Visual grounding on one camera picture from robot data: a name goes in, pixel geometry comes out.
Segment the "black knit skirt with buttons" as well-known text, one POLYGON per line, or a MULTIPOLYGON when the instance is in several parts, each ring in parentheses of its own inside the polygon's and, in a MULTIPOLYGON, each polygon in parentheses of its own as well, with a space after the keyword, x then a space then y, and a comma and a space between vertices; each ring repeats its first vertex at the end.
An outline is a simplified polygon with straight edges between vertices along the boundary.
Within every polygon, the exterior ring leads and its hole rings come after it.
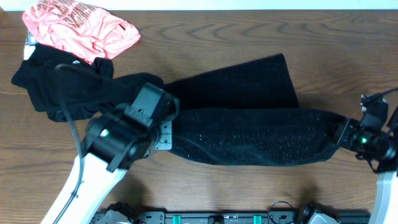
POLYGON ((166 84, 180 100, 172 153, 218 166, 323 162, 345 117, 299 107, 282 54, 166 84))

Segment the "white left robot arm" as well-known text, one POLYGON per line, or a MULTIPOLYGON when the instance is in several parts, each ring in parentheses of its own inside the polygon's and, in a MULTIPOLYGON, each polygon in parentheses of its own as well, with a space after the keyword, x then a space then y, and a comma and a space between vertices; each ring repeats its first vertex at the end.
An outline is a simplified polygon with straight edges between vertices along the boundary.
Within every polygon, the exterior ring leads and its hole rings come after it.
POLYGON ((171 148, 171 122, 179 105, 121 104, 92 119, 76 140, 78 154, 43 223, 89 223, 133 163, 171 148))

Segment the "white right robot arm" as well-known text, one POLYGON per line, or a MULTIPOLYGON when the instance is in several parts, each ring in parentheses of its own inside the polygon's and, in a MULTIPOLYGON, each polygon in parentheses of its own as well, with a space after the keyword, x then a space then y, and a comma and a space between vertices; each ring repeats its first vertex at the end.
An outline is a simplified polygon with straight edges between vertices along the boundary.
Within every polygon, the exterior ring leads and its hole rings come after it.
POLYGON ((397 112, 387 120, 388 106, 362 107, 363 117, 340 123, 332 142, 355 153, 378 175, 370 224, 397 223, 397 112))

